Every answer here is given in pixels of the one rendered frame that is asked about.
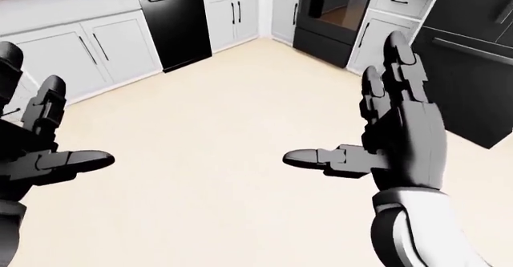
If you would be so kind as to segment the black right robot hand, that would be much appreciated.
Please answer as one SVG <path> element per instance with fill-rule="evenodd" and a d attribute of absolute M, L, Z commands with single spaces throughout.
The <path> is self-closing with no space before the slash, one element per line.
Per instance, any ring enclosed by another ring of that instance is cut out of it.
<path fill-rule="evenodd" d="M 386 38 L 383 54 L 384 73 L 367 67 L 362 76 L 359 108 L 366 125 L 361 145 L 290 151 L 283 163 L 332 177 L 372 175 L 381 191 L 441 189 L 446 131 L 437 105 L 426 96 L 422 61 L 398 30 Z"/>

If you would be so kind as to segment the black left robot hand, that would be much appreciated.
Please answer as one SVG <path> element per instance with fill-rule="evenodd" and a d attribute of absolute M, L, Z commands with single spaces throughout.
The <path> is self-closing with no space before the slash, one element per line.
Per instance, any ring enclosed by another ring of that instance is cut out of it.
<path fill-rule="evenodd" d="M 20 201 L 31 187 L 73 180 L 80 172 L 115 162 L 104 151 L 57 150 L 55 131 L 67 102 L 66 84 L 59 76 L 43 81 L 28 101 L 21 125 L 2 119 L 22 77 L 23 59 L 19 47 L 0 42 L 0 200 L 7 201 Z"/>

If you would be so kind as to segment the black oven stove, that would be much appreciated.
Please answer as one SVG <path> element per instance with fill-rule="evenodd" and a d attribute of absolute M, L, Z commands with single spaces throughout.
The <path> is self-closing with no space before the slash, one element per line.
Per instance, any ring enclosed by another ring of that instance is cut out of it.
<path fill-rule="evenodd" d="M 299 0 L 293 47 L 335 67 L 346 67 L 369 2 Z"/>

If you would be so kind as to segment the white narrow cabinet beside stove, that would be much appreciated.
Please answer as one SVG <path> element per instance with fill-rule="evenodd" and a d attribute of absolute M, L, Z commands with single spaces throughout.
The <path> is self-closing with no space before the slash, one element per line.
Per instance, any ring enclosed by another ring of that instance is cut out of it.
<path fill-rule="evenodd" d="M 288 45 L 293 44 L 299 0 L 273 0 L 272 36 Z"/>

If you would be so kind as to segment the black refrigerator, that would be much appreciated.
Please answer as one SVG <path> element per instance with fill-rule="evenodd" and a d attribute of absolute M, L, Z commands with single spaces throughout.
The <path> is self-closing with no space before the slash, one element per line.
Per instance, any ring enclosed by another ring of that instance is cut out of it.
<path fill-rule="evenodd" d="M 513 0 L 436 0 L 412 47 L 447 131 L 483 148 L 513 132 Z"/>

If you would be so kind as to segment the white drawer cabinet beside refrigerator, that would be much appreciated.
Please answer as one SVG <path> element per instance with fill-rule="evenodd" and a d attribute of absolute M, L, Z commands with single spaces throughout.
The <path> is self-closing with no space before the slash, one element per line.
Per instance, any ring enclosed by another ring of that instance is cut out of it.
<path fill-rule="evenodd" d="M 383 45 L 390 33 L 401 31 L 410 40 L 433 0 L 370 0 L 346 69 L 361 75 L 373 66 L 384 71 Z"/>

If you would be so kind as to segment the white sink base cabinet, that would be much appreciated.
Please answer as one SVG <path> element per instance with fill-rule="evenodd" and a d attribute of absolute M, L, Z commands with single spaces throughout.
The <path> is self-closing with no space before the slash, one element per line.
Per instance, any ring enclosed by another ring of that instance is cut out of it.
<path fill-rule="evenodd" d="M 69 103 L 163 70 L 139 0 L 0 0 L 0 39 L 34 85 L 64 79 Z"/>

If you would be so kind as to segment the black dishwasher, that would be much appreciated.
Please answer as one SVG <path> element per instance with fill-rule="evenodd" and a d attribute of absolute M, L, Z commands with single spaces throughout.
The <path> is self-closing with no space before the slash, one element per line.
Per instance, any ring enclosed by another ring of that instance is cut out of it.
<path fill-rule="evenodd" d="M 139 0 L 163 72 L 212 57 L 204 0 Z"/>

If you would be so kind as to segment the white two-door corner cabinet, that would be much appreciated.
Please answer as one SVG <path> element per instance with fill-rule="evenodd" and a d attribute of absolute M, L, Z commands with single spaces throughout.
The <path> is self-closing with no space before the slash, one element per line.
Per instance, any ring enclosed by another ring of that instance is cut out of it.
<path fill-rule="evenodd" d="M 204 0 L 213 52 L 259 36 L 259 0 Z"/>

